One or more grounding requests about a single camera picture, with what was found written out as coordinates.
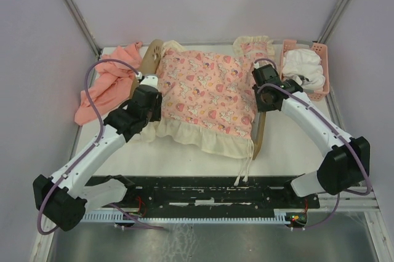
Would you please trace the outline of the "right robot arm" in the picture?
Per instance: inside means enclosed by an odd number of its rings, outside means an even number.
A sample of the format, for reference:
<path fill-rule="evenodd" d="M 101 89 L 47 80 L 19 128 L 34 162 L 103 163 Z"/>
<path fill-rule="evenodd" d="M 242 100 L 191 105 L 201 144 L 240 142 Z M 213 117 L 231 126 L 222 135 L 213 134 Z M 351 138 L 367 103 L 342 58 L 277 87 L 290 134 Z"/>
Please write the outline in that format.
<path fill-rule="evenodd" d="M 319 169 L 290 181 L 283 191 L 283 202 L 297 207 L 306 196 L 318 193 L 337 195 L 342 191 L 356 193 L 353 185 L 365 181 L 368 195 L 372 190 L 369 179 L 370 144 L 365 137 L 355 138 L 316 108 L 303 88 L 292 79 L 282 81 L 276 65 L 254 62 L 253 91 L 260 113 L 281 111 L 290 117 L 320 150 L 323 162 Z"/>

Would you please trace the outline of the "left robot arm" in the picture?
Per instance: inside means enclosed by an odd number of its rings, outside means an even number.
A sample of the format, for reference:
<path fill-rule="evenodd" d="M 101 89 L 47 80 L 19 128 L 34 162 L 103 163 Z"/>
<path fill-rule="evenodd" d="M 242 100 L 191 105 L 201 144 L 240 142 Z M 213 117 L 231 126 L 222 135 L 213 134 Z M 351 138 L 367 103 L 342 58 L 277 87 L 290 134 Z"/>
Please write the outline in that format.
<path fill-rule="evenodd" d="M 161 119 L 161 101 L 157 86 L 140 84 L 132 98 L 101 120 L 100 131 L 88 146 L 50 177 L 39 175 L 33 181 L 39 216 L 46 216 L 56 228 L 69 231 L 91 210 L 116 202 L 131 206 L 136 191 L 115 177 L 100 185 L 86 184 L 115 151 L 149 122 Z"/>

